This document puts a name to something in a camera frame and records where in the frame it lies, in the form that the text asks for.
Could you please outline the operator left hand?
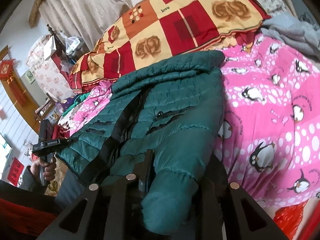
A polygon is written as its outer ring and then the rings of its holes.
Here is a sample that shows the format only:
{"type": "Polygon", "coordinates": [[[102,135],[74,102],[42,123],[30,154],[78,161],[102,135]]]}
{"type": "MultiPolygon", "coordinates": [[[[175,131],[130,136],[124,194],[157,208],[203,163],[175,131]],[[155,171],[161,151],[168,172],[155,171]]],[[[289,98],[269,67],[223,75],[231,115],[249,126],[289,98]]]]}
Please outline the operator left hand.
{"type": "Polygon", "coordinates": [[[56,174],[56,158],[53,157],[50,162],[46,162],[43,159],[39,158],[32,163],[30,166],[30,172],[33,177],[40,182],[40,174],[43,175],[43,178],[46,181],[52,181],[55,178],[56,174]]]}

